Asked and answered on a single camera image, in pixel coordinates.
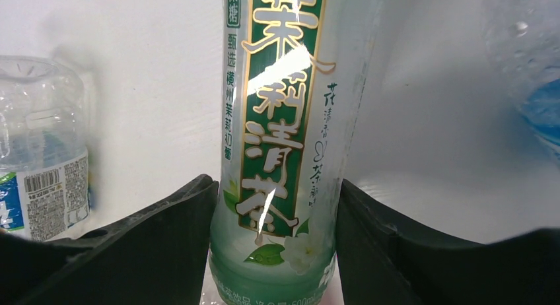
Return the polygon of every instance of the bottle label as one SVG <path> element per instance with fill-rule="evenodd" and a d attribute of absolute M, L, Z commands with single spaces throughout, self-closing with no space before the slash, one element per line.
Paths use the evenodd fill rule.
<path fill-rule="evenodd" d="M 298 209 L 298 189 L 310 102 L 315 74 L 330 73 L 335 63 L 317 59 L 324 0 L 250 3 L 248 38 L 240 43 L 247 57 L 242 80 L 246 94 L 241 103 L 240 200 L 234 212 L 240 227 L 255 232 L 248 261 L 274 266 L 286 261 L 280 255 L 284 247 L 263 245 L 263 235 L 291 238 L 308 233 L 312 203 Z M 279 70 L 283 64 L 289 68 Z M 260 77 L 274 81 L 254 84 Z M 261 254 L 275 257 L 255 257 Z"/>
<path fill-rule="evenodd" d="M 35 241 L 61 234 L 89 215 L 88 154 L 0 177 L 0 230 Z"/>

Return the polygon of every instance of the jasmine tea bottle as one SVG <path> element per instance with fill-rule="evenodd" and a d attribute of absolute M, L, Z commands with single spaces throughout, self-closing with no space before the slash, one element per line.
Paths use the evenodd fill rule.
<path fill-rule="evenodd" d="M 210 267 L 230 305 L 319 303 L 384 0 L 225 0 Z"/>

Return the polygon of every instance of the green leaf illustration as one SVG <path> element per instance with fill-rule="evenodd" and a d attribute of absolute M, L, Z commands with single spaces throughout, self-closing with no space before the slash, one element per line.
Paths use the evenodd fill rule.
<path fill-rule="evenodd" d="M 235 182 L 233 180 L 229 180 L 229 190 L 233 193 L 233 194 L 237 194 L 237 185 L 235 184 Z"/>
<path fill-rule="evenodd" d="M 304 221 L 298 228 L 298 230 L 296 231 L 296 236 L 298 234 L 308 234 L 309 233 L 309 219 L 307 219 L 306 221 Z"/>
<path fill-rule="evenodd" d="M 239 198 L 237 198 L 237 195 L 234 195 L 228 191 L 224 191 L 224 201 L 226 203 L 226 206 L 235 214 L 237 214 L 237 211 L 235 210 L 235 204 L 237 204 L 239 202 Z"/>
<path fill-rule="evenodd" d="M 284 251 L 284 247 L 280 244 L 265 244 L 253 251 L 245 262 L 257 263 L 260 265 L 274 266 L 284 263 L 284 259 L 280 252 Z"/>

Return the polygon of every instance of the barcode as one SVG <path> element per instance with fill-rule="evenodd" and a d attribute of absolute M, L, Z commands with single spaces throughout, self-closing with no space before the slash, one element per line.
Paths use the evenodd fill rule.
<path fill-rule="evenodd" d="M 60 175 L 58 169 L 51 170 L 48 172 L 43 172 L 35 174 L 33 176 L 28 176 L 24 179 L 25 181 L 25 192 L 31 193 L 33 191 L 40 191 L 46 187 L 53 186 L 60 182 Z"/>

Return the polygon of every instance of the green label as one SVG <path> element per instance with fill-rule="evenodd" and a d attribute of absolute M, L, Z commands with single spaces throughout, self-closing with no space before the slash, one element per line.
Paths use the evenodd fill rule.
<path fill-rule="evenodd" d="M 5 182 L 8 182 L 9 180 L 13 179 L 16 177 L 15 172 L 10 172 L 8 174 L 5 174 L 4 176 L 2 176 L 0 178 L 0 184 L 4 184 Z"/>
<path fill-rule="evenodd" d="M 239 225 L 292 236 L 324 0 L 249 0 Z"/>
<path fill-rule="evenodd" d="M 228 28 L 239 28 L 241 23 L 240 0 L 227 0 L 226 23 Z"/>

